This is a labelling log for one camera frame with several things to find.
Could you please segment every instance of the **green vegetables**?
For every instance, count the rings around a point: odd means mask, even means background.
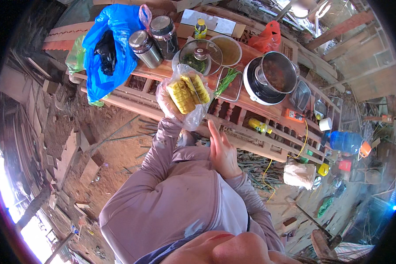
[[[194,70],[199,71],[200,73],[204,73],[205,71],[205,62],[202,60],[195,59],[193,53],[186,54],[180,63],[186,64],[191,68],[193,68]]]
[[[235,70],[233,68],[229,68],[226,74],[226,77],[221,79],[218,83],[217,89],[214,92],[214,97],[217,98],[219,97],[229,86],[229,84],[236,78],[236,75],[238,75],[240,71]]]

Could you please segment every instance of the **lavender hoodie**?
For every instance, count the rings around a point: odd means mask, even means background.
[[[248,224],[269,250],[284,251],[271,214],[247,175],[223,180],[212,167],[209,147],[175,149],[180,130],[168,118],[161,119],[142,167],[100,213],[101,232],[121,262],[132,264],[209,230],[234,230],[237,235]]]

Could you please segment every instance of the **green onion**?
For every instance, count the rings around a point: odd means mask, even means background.
[[[227,71],[226,77],[219,81],[219,85],[217,86],[216,91],[214,92],[215,98],[219,97],[229,86],[229,84],[236,78],[236,75],[239,74],[239,71],[229,68]]]

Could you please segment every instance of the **electric hot plate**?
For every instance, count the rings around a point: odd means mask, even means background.
[[[266,106],[278,104],[285,99],[286,94],[271,90],[269,87],[257,81],[255,77],[255,68],[260,64],[261,60],[262,57],[255,58],[245,67],[244,86],[251,100]]]

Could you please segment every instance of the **blue plastic bag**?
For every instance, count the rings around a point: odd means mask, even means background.
[[[95,18],[95,24],[85,36],[82,46],[86,49],[84,68],[88,76],[86,89],[89,103],[96,102],[113,91],[135,69],[138,57],[129,47],[128,40],[132,33],[145,28],[139,21],[138,13],[137,5],[109,5]],[[112,76],[103,74],[100,55],[94,55],[95,45],[109,29],[113,31],[117,59]]]

